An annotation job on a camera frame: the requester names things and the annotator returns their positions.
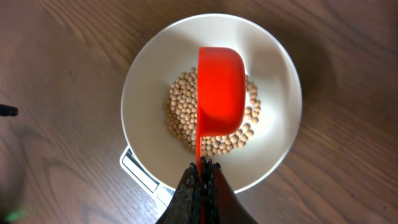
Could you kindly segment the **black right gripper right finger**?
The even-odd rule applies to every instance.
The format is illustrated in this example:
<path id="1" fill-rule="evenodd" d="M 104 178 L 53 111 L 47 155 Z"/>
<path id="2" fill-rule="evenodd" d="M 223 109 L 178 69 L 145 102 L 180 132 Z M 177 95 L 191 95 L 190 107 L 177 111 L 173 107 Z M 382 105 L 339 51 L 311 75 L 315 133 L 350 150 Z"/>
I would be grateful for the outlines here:
<path id="1" fill-rule="evenodd" d="M 223 174 L 221 165 L 203 158 L 204 223 L 255 224 L 257 221 L 239 202 Z"/>

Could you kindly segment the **red plastic measuring scoop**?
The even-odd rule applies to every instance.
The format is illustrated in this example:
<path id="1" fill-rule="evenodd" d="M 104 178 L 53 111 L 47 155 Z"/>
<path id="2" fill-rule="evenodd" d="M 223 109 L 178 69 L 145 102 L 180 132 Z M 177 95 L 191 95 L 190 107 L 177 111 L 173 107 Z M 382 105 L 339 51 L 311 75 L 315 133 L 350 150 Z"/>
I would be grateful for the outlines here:
<path id="1" fill-rule="evenodd" d="M 223 47 L 200 47 L 197 70 L 197 171 L 200 179 L 201 219 L 204 223 L 201 138 L 224 136 L 237 130 L 245 108 L 244 65 L 239 54 Z"/>

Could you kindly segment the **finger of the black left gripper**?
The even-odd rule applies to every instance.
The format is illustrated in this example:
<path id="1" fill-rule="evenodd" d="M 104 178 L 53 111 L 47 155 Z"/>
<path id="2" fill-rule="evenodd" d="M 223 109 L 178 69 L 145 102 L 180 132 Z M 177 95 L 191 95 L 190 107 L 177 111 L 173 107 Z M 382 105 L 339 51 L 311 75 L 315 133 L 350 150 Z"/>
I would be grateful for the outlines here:
<path id="1" fill-rule="evenodd" d="M 18 108 L 0 104 L 0 116 L 3 116 L 3 117 L 17 116 L 18 113 L 19 113 Z"/>

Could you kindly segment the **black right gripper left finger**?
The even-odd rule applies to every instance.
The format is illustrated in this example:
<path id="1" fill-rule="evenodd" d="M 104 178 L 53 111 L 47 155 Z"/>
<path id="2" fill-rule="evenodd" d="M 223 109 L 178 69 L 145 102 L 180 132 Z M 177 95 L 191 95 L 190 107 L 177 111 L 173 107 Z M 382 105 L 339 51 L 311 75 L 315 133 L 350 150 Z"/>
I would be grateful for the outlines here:
<path id="1" fill-rule="evenodd" d="M 200 179 L 195 163 L 185 169 L 174 195 L 156 224 L 199 224 L 201 219 Z"/>

